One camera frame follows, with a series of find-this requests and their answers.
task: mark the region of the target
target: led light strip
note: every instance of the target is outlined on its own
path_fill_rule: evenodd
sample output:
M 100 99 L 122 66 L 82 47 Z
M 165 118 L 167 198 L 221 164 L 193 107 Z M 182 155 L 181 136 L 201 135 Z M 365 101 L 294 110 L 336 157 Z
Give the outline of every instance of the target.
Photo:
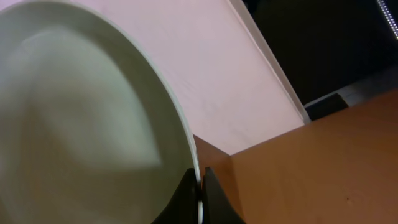
M 394 35 L 396 36 L 396 39 L 398 40 L 398 26 L 390 10 L 388 9 L 385 0 L 377 0 L 377 3 L 379 4 L 379 7 L 384 14 L 384 18 L 387 20 L 391 30 L 393 31 Z

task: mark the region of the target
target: orange wooden surface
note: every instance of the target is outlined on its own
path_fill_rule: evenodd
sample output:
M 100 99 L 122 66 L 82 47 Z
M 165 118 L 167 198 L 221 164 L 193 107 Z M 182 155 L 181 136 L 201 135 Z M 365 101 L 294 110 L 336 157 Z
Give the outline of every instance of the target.
M 197 145 L 200 173 L 203 176 L 206 167 L 213 168 L 230 204 L 243 217 L 231 156 L 196 136 L 194 138 Z
M 232 160 L 248 223 L 398 223 L 398 91 Z

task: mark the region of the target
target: wooden cabinet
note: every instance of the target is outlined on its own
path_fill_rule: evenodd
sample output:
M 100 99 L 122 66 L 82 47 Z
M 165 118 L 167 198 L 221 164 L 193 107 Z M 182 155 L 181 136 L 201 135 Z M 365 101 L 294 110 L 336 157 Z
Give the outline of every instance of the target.
M 397 223 L 398 90 L 232 161 L 247 223 Z

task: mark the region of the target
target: dark background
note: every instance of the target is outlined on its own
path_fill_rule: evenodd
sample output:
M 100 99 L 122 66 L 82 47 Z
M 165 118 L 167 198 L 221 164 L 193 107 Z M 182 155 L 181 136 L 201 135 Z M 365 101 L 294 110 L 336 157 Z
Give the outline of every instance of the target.
M 244 2 L 303 105 L 398 62 L 376 0 Z

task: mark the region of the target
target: white wall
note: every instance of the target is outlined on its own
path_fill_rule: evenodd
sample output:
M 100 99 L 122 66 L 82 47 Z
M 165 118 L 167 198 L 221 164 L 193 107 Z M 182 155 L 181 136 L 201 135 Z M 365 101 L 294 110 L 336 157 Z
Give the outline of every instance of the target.
M 225 0 L 74 0 L 140 43 L 191 130 L 234 154 L 303 125 Z M 0 0 L 4 7 L 16 0 Z

